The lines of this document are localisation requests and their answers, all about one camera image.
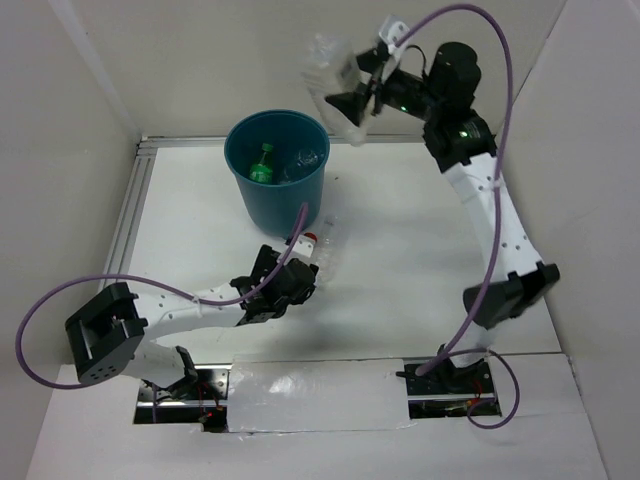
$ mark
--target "teal bucket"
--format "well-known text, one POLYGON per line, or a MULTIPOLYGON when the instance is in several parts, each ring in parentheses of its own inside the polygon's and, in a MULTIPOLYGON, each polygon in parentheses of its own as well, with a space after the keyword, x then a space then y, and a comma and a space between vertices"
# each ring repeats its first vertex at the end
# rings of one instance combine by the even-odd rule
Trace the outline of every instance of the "teal bucket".
POLYGON ((286 238, 307 203, 309 213, 304 228, 318 216, 322 202, 324 169, 329 159, 329 136, 313 118, 292 110, 268 110, 238 123, 224 144, 224 156, 236 177, 251 220, 265 233, 286 238), (265 185, 249 179, 251 166, 260 158, 262 144, 273 145, 274 179, 301 151, 318 155, 314 169, 306 176, 283 185, 265 185))

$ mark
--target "cable tie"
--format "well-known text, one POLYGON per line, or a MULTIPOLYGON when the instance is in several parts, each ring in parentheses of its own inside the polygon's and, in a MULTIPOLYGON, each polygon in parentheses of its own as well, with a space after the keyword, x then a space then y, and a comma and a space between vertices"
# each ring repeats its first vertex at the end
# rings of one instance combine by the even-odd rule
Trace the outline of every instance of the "cable tie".
POLYGON ((198 318, 202 318, 202 304, 200 303, 200 297, 196 294, 193 294, 191 302, 196 304, 198 318))
POLYGON ((489 186, 491 187, 491 190, 500 190, 500 188, 502 188, 504 186, 504 180, 502 179, 502 177, 500 177, 498 180, 494 180, 493 182, 489 183, 489 186))

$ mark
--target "white wall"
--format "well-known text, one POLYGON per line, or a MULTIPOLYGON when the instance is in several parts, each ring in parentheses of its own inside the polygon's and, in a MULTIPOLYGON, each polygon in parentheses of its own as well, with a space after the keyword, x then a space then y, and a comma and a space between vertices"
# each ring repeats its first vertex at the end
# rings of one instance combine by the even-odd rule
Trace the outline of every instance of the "white wall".
MULTIPOLYGON (((44 0, 3 2, 0 65, 0 464, 13 480, 51 396, 18 369, 18 322, 54 285, 102 271, 135 145, 44 0)), ((27 332, 48 378, 68 350, 66 317, 95 288, 45 307, 27 332)))
POLYGON ((511 191, 612 480, 638 478, 640 1, 569 0, 516 103, 511 191))
MULTIPOLYGON (((52 3, 65 3, 52 0, 52 3)), ((503 25, 522 85, 565 0, 478 0, 503 25)), ((452 0, 72 0, 88 39, 135 122, 148 135, 226 134, 268 108, 316 115, 298 59, 316 32, 350 34, 368 48, 391 12, 416 23, 452 0)), ((496 128, 505 95, 502 50, 471 13, 443 17, 419 34, 429 61, 445 41, 477 49, 484 80, 477 107, 496 128)), ((414 53, 404 68, 420 67, 414 53)), ((389 110, 376 133, 419 133, 421 122, 389 110)))

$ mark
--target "black robot end effector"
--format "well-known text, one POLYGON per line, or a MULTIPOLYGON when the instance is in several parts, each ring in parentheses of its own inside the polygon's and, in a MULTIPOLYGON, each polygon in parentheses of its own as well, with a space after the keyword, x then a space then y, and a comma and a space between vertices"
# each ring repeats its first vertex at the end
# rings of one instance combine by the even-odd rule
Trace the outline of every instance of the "black robot end effector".
MULTIPOLYGON (((238 289, 240 295, 248 293, 273 271, 279 256, 270 246, 263 245, 251 275, 235 278, 230 285, 238 289)), ((315 291, 317 273, 315 265, 307 265, 297 258, 289 260, 260 292, 241 304, 246 313, 238 326, 280 318, 289 305, 303 304, 315 291)))
POLYGON ((364 119, 372 96, 373 115, 387 105, 424 121, 438 122, 443 116, 464 113, 471 107, 481 77, 478 57, 471 47, 445 43, 438 49, 428 75, 417 77, 397 68, 383 83, 382 72, 389 58, 388 47, 382 42, 359 54, 358 67, 371 75, 369 81, 360 82, 353 92, 327 96, 327 103, 356 126, 364 119))

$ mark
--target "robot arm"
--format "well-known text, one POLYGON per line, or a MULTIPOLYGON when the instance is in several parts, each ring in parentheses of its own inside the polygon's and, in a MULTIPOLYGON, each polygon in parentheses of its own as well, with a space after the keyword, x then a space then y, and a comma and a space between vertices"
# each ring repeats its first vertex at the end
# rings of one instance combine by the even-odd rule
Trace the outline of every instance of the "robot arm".
POLYGON ((198 381, 189 352, 152 340, 206 327, 236 327, 279 318, 289 305, 304 303, 315 290, 318 271, 310 264, 313 241, 298 238, 286 265, 259 293, 242 303, 211 306, 205 300, 236 299, 251 291, 277 265, 279 253, 263 245, 249 276, 195 294, 135 294, 126 283, 104 288, 66 322, 67 337, 81 384, 124 374, 167 391, 173 398, 198 381))
MULTIPOLYGON (((378 44, 356 57, 360 70, 370 74, 368 82, 325 100, 356 127, 368 125, 385 105, 425 122, 425 145, 469 212, 485 264, 495 232, 494 189, 499 189, 502 234, 496 268, 474 322, 458 344, 461 349, 488 347, 501 322, 520 316, 536 303, 560 274, 555 264, 542 261, 506 185, 502 179, 496 184, 493 178, 496 144, 487 123, 471 108, 481 78, 476 53, 462 43, 445 43, 429 74, 417 77, 398 68, 405 47, 395 44, 407 30, 406 24, 389 17, 378 33, 378 44)), ((464 291, 467 311, 479 289, 477 285, 464 291)), ((451 360, 455 367, 463 368, 478 359, 479 355, 464 355, 451 360)))

